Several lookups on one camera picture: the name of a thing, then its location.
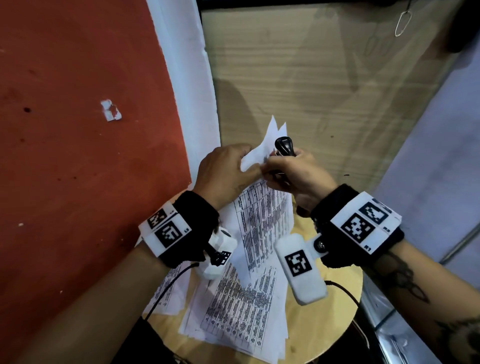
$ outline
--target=wrist strap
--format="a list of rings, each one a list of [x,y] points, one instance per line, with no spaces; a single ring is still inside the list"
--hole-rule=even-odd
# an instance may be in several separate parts
[[[312,219],[329,252],[322,257],[327,267],[368,266],[404,238],[399,214],[346,184],[313,209]]]
[[[208,240],[217,227],[218,212],[192,191],[165,203],[139,225],[145,243],[170,268],[184,261],[203,262],[204,251],[216,254]]]

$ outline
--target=forearm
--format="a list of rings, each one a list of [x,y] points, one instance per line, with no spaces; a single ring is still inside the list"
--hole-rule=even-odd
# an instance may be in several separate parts
[[[18,363],[110,363],[168,271],[141,243],[46,325]]]
[[[407,241],[365,271],[445,363],[479,353],[480,293]]]

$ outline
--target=white patch on wall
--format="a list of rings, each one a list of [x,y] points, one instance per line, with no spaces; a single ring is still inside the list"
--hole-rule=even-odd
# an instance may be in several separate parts
[[[111,100],[100,101],[100,104],[103,107],[103,114],[107,121],[120,120],[121,114],[117,106],[112,103]]]

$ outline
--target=red wall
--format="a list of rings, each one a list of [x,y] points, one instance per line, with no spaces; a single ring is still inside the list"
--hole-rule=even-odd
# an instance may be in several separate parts
[[[4,362],[190,183],[145,0],[0,2],[0,122]]]

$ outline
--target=black wristband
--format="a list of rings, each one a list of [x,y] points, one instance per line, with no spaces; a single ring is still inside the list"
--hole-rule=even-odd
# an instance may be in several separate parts
[[[369,254],[335,226],[330,220],[358,195],[359,193],[352,187],[343,184],[312,210],[311,217],[315,228],[322,234],[320,240],[328,251],[328,254],[322,257],[322,262],[327,267],[340,268],[352,264],[369,266],[404,238],[403,231],[398,227],[372,254]]]
[[[218,228],[218,212],[192,191],[182,193],[173,206],[192,231],[169,247],[159,258],[170,268],[176,268],[184,261],[203,262],[204,251],[210,252],[212,248],[208,240]]]

